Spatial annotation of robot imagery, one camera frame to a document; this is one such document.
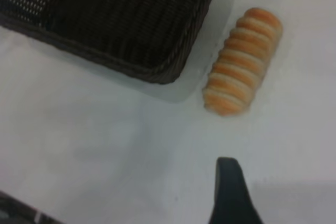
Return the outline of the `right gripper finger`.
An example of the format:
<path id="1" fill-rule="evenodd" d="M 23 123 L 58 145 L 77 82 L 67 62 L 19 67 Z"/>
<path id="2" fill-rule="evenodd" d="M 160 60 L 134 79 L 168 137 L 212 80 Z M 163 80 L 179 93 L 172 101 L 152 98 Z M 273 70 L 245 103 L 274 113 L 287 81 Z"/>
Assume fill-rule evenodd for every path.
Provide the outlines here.
<path id="1" fill-rule="evenodd" d="M 214 207 L 209 223 L 262 223 L 251 200 L 242 168 L 230 157 L 216 162 Z"/>

